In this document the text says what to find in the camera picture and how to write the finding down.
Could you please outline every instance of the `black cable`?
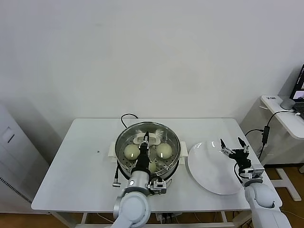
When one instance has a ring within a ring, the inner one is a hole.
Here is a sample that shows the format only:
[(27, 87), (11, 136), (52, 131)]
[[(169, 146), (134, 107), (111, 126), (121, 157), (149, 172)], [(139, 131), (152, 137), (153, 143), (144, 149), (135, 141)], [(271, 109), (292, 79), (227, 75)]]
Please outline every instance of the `black cable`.
[(269, 123), (271, 121), (271, 119), (278, 113), (295, 113), (295, 111), (278, 111), (278, 112), (275, 112), (273, 113), (273, 115), (270, 117), (270, 119), (268, 120), (268, 123), (267, 123), (267, 127), (269, 126)]
[(252, 129), (252, 130), (250, 130), (249, 132), (247, 132), (247, 133), (245, 134), (245, 136), (247, 136), (250, 132), (254, 132), (254, 131), (263, 132), (264, 130), (263, 130), (263, 129)]
[(127, 128), (127, 126), (124, 124), (124, 121), (123, 121), (123, 117), (126, 116), (126, 115), (132, 115), (134, 116), (136, 119), (138, 119), (138, 117), (132, 113), (126, 113), (126, 114), (123, 114), (122, 117), (120, 117), (120, 120), (122, 121), (123, 125)]
[(260, 160), (260, 158), (261, 158), (261, 155), (262, 155), (262, 153), (263, 153), (263, 150), (264, 150), (264, 146), (265, 146), (265, 143), (263, 143), (263, 146), (262, 146), (262, 149), (261, 149), (260, 155), (258, 156), (258, 159), (259, 159), (259, 160)]
[(115, 179), (116, 179), (116, 178), (118, 179), (118, 169), (119, 169), (119, 168), (118, 168), (118, 165), (117, 165), (117, 167), (116, 167), (116, 172), (115, 172), (115, 177), (114, 177)]
[(237, 174), (237, 172), (236, 172), (236, 166), (237, 166), (237, 163), (234, 165), (234, 169), (233, 169), (233, 170), (234, 170), (234, 173), (235, 173), (235, 175), (236, 175), (238, 181), (242, 184), (243, 181), (240, 179), (240, 177), (238, 176), (238, 174)]

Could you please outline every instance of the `wooden floor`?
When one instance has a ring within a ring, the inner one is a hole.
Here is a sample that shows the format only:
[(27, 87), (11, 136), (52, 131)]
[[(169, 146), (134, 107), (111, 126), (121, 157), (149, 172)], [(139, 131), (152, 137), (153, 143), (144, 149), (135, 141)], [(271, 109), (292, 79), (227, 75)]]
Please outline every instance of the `wooden floor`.
[[(285, 172), (287, 173), (289, 179), (294, 184), (295, 188), (299, 192), (300, 196), (302, 197), (302, 201), (295, 202), (289, 195), (287, 189), (280, 188), (276, 189), (278, 194), (280, 195), (283, 206), (281, 210), (290, 211), (300, 217), (304, 218), (304, 174), (300, 174), (298, 168), (291, 167), (291, 168), (284, 168)], [(279, 179), (276, 170), (273, 168), (266, 169), (266, 172), (270, 179)], [(290, 213), (284, 212), (292, 227), (293, 228), (304, 228), (304, 220), (300, 219)], [(221, 222), (220, 213), (216, 214), (214, 212), (204, 212), (204, 213), (196, 213), (198, 219), (202, 222), (213, 222), (214, 219), (216, 222)], [(75, 219), (80, 223), (82, 214), (81, 213), (74, 213), (73, 216)], [(112, 214), (102, 214), (102, 216), (107, 217), (110, 220), (113, 220)], [(233, 212), (226, 213), (228, 221), (231, 221), (233, 218)], [(194, 213), (183, 213), (177, 217), (179, 223), (198, 223), (198, 220), (195, 218)], [(104, 220), (103, 218), (99, 217), (97, 214), (89, 214), (87, 223), (103, 223), (103, 224), (110, 224), (110, 222)], [(148, 223), (159, 224), (155, 218), (154, 214), (151, 214)], [(0, 228), (66, 228), (59, 220), (57, 220), (52, 215), (21, 215), (21, 214), (0, 214)], [(243, 227), (253, 227), (252, 223), (250, 226), (244, 225)]]

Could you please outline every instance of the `laptop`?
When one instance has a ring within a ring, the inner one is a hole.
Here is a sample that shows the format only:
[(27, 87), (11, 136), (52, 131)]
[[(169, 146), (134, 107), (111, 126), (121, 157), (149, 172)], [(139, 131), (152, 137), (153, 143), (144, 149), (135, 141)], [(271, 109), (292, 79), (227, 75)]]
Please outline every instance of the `laptop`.
[(301, 113), (301, 116), (304, 118), (304, 65), (302, 66), (294, 90), (290, 95), (290, 99), (295, 101), (295, 111)]

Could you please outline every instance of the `cable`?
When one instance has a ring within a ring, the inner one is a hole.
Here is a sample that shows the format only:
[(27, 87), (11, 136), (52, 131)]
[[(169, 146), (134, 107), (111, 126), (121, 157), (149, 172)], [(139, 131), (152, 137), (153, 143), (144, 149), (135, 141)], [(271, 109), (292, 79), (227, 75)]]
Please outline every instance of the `cable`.
[(177, 217), (176, 217), (176, 215), (175, 215), (175, 214), (174, 214), (174, 216), (175, 216), (175, 219), (176, 219), (177, 223), (179, 224), (180, 222), (177, 220)]
[(116, 172), (115, 172), (115, 176), (114, 176), (115, 179), (118, 179), (118, 169), (119, 169), (119, 168), (118, 168), (118, 165), (117, 165), (117, 167), (116, 167)]
[(263, 150), (264, 150), (264, 146), (265, 146), (265, 143), (263, 143), (263, 146), (262, 146), (261, 152), (260, 152), (260, 154), (259, 154), (259, 156), (258, 156), (258, 159), (259, 159), (259, 160), (260, 160), (260, 158), (261, 158), (261, 155), (262, 155), (262, 153), (263, 153)]
[(238, 181), (242, 184), (243, 181), (240, 179), (240, 177), (238, 176), (238, 174), (237, 174), (237, 172), (236, 172), (236, 166), (237, 166), (237, 163), (234, 165), (234, 169), (233, 169), (233, 170), (234, 170), (234, 173), (235, 173), (235, 175), (236, 175)]
[(194, 216), (196, 217), (196, 219), (197, 219), (200, 223), (202, 223), (202, 222), (199, 220), (199, 218), (198, 218), (198, 216), (196, 215), (196, 213), (194, 213)]
[(298, 218), (300, 218), (300, 219), (304, 219), (304, 218), (302, 218), (302, 217), (300, 217), (300, 216), (298, 216), (298, 215), (296, 215), (296, 214), (294, 214), (294, 213), (292, 213), (292, 212), (290, 212), (290, 211), (287, 211), (287, 210), (281, 210), (282, 212), (286, 212), (286, 213), (290, 213), (290, 214), (292, 214), (292, 215), (294, 215), (294, 216), (296, 216), (296, 217), (298, 217)]
[(132, 113), (126, 113), (126, 114), (123, 114), (122, 117), (120, 117), (120, 120), (122, 121), (123, 125), (127, 128), (127, 126), (124, 124), (124, 121), (123, 121), (123, 117), (126, 116), (126, 115), (132, 115), (134, 116), (136, 119), (138, 119), (138, 117)]
[(254, 131), (263, 132), (264, 130), (263, 130), (263, 129), (252, 129), (252, 130), (250, 130), (249, 132), (247, 132), (247, 133), (245, 134), (245, 136), (247, 136), (250, 132), (254, 132)]
[(170, 180), (168, 180), (168, 181), (166, 182), (166, 184), (168, 184), (168, 183), (169, 183), (169, 185), (167, 185), (167, 188), (171, 185), (172, 179), (170, 179)]
[(105, 220), (109, 221), (109, 222), (114, 223), (112, 220), (109, 220), (109, 219), (107, 219), (107, 218), (105, 218), (105, 217), (101, 216), (99, 213), (97, 213), (97, 215), (98, 215), (99, 217), (101, 217), (101, 218), (103, 218), (103, 219), (105, 219)]
[(269, 126), (269, 123), (271, 121), (271, 119), (278, 113), (295, 113), (295, 111), (278, 111), (278, 112), (275, 112), (273, 113), (273, 115), (270, 117), (270, 119), (268, 120), (268, 123), (267, 123), (267, 127)]

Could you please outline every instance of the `stainless steel steamer basket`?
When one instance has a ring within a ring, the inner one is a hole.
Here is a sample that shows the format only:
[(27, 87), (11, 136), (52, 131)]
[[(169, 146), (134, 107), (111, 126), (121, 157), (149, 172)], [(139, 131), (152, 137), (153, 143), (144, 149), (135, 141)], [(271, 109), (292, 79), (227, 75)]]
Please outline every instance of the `stainless steel steamer basket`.
[(128, 160), (124, 156), (124, 149), (129, 144), (134, 144), (133, 140), (137, 137), (138, 133), (154, 133), (159, 137), (161, 143), (167, 143), (172, 148), (172, 155), (168, 159), (161, 159), (157, 156), (157, 145), (150, 146), (150, 161), (155, 162), (156, 176), (160, 176), (167, 180), (176, 170), (181, 154), (181, 144), (174, 133), (169, 127), (154, 122), (141, 122), (133, 124), (126, 128), (117, 138), (115, 144), (115, 153), (117, 162), (120, 165), (120, 170), (123, 175), (129, 179), (131, 177), (131, 169), (135, 166), (136, 160)]

